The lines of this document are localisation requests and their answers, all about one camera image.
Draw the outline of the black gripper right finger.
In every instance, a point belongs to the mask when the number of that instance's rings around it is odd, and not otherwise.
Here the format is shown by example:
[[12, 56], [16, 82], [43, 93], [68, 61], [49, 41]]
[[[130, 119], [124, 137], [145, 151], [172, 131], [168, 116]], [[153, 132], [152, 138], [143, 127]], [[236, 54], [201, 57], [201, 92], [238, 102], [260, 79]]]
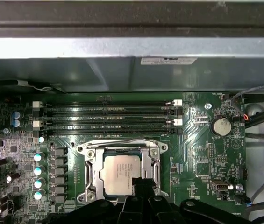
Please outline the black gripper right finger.
[[221, 210], [195, 199], [183, 200], [179, 206], [170, 203], [165, 197], [156, 195], [156, 183], [145, 179], [148, 190], [148, 203], [158, 224], [250, 224], [237, 215]]

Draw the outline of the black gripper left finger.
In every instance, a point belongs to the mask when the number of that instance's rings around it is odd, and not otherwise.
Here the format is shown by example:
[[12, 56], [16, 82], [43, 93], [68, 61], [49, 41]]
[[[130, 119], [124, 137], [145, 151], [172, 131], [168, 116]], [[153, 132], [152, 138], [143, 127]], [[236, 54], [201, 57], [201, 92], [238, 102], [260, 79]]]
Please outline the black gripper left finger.
[[49, 224], [140, 224], [143, 219], [143, 197], [145, 179], [133, 178], [133, 194], [124, 202], [114, 205], [111, 201], [100, 199], [52, 218]]

